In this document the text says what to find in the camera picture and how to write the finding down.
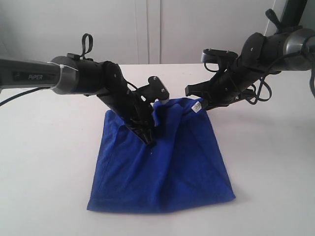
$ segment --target robotic arm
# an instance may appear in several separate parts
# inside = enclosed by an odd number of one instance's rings
[[[89,49],[85,52],[87,37]],[[124,79],[117,64],[110,61],[98,63],[85,58],[85,54],[92,50],[91,35],[83,36],[82,45],[82,55],[67,54],[48,63],[0,58],[0,90],[38,87],[35,90],[51,89],[57,94],[96,95],[144,143],[153,143],[155,123],[151,103],[156,99],[166,103],[169,99],[163,83],[152,76],[148,85],[136,88]],[[136,90],[131,91],[128,84]]]
[[[204,98],[202,108],[206,110],[228,106],[241,100],[256,104],[271,97],[271,89],[265,82],[267,75],[278,74],[283,70],[311,68],[310,87],[315,96],[315,31],[301,26],[285,27],[271,9],[266,11],[266,16],[277,26],[278,33],[270,37],[254,33],[245,42],[239,57],[229,51],[203,50],[201,61],[206,69],[206,63],[216,63],[219,69],[210,81],[188,85],[186,96]],[[260,85],[256,93],[253,84],[258,80]],[[263,86],[269,91],[268,99],[259,97]]]

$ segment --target blue towel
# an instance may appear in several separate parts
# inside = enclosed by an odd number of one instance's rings
[[[108,111],[87,210],[165,213],[233,200],[207,113],[191,109],[197,101],[154,104],[155,147]]]

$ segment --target white tabletop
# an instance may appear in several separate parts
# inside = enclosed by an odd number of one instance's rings
[[[209,79],[201,64],[123,65],[158,75],[171,98]],[[96,97],[38,91],[0,108],[1,236],[315,234],[315,99],[310,72],[268,77],[273,97],[208,112],[236,199],[171,214],[86,211],[108,109]],[[3,90],[0,100],[21,92]]]

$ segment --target black strap loop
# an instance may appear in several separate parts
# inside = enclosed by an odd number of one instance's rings
[[[87,40],[87,37],[89,38],[89,48],[87,51],[86,50],[86,40]],[[92,48],[93,48],[93,37],[92,35],[90,35],[89,33],[85,33],[83,36],[82,36],[82,54],[81,54],[81,57],[83,59],[85,59],[85,55],[89,52],[92,51]]]

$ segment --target white label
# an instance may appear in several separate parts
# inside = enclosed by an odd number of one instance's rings
[[[199,112],[199,111],[201,110],[201,103],[200,103],[200,102],[196,102],[196,103],[191,107],[191,109],[192,109],[195,113]]]

